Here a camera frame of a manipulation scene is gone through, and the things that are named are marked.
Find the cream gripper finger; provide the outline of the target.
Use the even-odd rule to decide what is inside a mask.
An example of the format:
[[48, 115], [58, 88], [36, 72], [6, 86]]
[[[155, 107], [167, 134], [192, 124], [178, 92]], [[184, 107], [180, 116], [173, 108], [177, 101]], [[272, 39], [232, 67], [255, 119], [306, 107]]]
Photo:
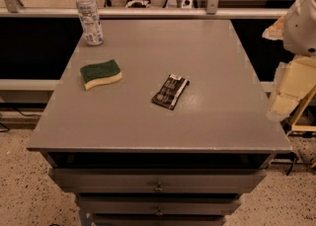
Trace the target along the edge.
[[279, 17], [272, 25], [264, 30], [262, 37], [269, 40], [283, 40], [283, 24], [285, 16]]
[[289, 63], [281, 62], [275, 73], [267, 117], [282, 121], [316, 85], [316, 58], [295, 55]]

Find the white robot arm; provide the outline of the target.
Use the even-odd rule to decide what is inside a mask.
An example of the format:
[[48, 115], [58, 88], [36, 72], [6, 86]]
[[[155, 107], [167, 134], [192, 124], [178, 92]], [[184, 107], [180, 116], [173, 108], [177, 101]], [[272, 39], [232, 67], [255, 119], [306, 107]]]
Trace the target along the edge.
[[268, 119], [282, 121], [316, 85], [316, 0], [296, 0], [262, 37], [281, 39], [294, 54], [289, 63], [278, 65], [269, 99]]

